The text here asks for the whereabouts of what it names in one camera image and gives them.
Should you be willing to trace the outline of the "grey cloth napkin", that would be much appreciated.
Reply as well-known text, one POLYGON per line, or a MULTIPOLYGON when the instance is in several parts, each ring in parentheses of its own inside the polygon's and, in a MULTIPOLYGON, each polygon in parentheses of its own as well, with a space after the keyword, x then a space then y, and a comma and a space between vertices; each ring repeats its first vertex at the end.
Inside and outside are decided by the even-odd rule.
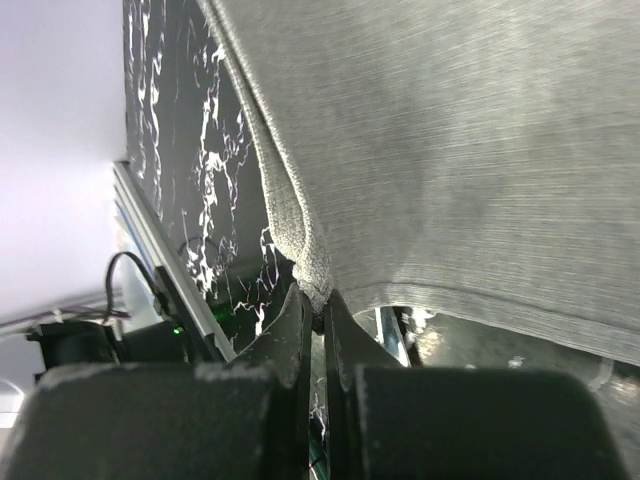
POLYGON ((316 308, 639 360, 635 1, 204 1, 316 308))

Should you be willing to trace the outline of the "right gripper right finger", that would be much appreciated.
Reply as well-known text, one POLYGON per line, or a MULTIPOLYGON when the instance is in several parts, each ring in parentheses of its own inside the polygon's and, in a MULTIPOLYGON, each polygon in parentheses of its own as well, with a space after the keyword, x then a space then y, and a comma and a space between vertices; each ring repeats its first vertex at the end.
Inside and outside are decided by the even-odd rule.
POLYGON ((323 310, 333 479, 624 479, 594 397, 553 371, 401 365, 338 292, 323 310))

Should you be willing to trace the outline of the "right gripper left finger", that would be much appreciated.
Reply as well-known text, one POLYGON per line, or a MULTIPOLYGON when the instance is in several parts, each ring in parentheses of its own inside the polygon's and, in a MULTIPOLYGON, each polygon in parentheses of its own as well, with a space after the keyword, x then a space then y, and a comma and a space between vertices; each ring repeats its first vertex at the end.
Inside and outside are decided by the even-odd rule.
POLYGON ((311 308, 229 363, 71 364, 44 375, 1 454, 5 479, 304 479, 311 308))

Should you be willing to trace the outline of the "black marbled table mat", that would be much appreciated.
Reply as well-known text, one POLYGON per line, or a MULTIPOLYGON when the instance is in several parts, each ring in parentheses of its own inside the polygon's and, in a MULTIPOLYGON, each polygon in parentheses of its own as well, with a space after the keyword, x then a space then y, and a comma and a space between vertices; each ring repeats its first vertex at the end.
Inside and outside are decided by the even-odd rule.
MULTIPOLYGON (((124 8, 129 169, 162 224, 166 245, 235 350, 282 306, 291 265, 275 248, 258 162, 223 52, 194 1, 127 1, 124 8)), ((392 307, 410 361, 424 366, 551 368, 594 392, 613 434, 639 455, 636 367, 440 310, 392 307)), ((355 312, 377 338, 376 308, 355 312)))

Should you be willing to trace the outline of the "pink-handled table knife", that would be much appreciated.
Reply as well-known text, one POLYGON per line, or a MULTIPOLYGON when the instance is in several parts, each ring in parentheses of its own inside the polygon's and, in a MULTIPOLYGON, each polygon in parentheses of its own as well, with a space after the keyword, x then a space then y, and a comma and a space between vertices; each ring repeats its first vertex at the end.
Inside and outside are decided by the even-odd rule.
POLYGON ((392 307, 375 309, 377 341, 402 366, 410 367, 411 362, 401 333, 399 321, 392 307))

